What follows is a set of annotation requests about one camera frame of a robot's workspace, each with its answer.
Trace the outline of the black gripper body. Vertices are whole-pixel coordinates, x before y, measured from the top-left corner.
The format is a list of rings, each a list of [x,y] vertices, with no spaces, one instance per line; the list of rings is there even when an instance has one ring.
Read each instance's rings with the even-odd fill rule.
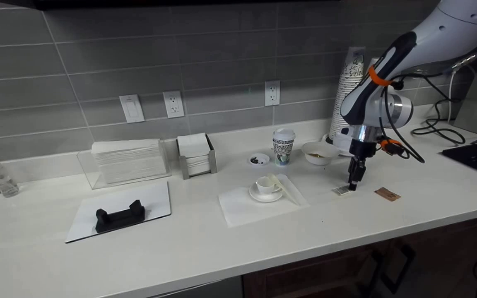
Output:
[[[353,125],[351,127],[351,170],[361,170],[364,167],[364,160],[373,157],[376,152],[376,135],[378,129],[371,125]]]

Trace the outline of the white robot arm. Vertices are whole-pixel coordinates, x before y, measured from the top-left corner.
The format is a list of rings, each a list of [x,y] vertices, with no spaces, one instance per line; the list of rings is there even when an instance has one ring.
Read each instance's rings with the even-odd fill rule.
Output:
[[[394,94],[406,77],[429,79],[414,67],[464,59],[477,51],[477,0],[439,0],[435,8],[412,29],[399,34],[364,71],[343,97],[339,114],[349,125],[348,188],[354,190],[366,172],[366,160],[392,129],[406,157],[424,163],[424,157],[402,137],[399,127],[412,117],[411,100]]]

